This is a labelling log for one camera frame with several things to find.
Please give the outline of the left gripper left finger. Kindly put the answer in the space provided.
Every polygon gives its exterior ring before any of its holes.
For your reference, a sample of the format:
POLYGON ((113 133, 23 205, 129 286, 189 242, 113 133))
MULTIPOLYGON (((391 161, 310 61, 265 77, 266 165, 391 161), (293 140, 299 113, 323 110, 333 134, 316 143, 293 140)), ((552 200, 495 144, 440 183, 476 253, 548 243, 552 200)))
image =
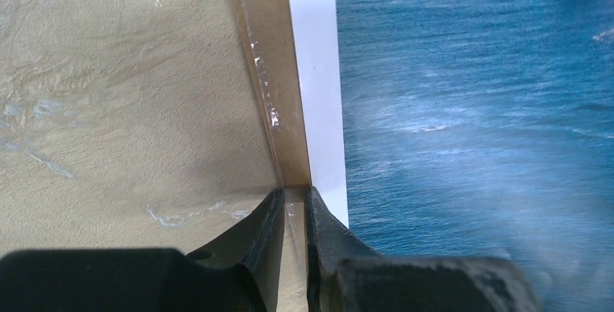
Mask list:
POLYGON ((1 259, 3 311, 275 311, 284 193, 184 254, 174 248, 18 250, 1 259))

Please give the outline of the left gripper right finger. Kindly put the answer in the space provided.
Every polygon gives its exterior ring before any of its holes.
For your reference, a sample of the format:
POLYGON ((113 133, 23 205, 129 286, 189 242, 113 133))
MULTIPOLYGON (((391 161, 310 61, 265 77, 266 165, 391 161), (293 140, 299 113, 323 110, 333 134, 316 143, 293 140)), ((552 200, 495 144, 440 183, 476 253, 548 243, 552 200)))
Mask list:
POLYGON ((526 275, 489 256, 390 257, 304 198, 310 311, 541 311, 526 275))

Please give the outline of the seascape photo print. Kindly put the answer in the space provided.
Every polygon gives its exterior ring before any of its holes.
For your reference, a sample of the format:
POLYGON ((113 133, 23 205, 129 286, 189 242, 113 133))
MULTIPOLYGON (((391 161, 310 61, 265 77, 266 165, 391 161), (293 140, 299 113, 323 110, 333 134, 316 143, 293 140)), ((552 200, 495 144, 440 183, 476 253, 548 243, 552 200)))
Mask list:
POLYGON ((312 182, 390 257, 613 309, 613 0, 290 0, 312 182))

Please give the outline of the brown cardboard backing board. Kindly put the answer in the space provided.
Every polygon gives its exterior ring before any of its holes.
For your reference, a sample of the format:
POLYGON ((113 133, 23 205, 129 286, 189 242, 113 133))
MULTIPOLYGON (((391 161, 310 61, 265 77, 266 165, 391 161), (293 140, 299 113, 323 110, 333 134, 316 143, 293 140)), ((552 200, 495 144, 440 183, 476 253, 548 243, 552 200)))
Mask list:
POLYGON ((299 191, 311 183, 289 0, 233 0, 277 186, 285 193, 278 311, 307 311, 299 191))

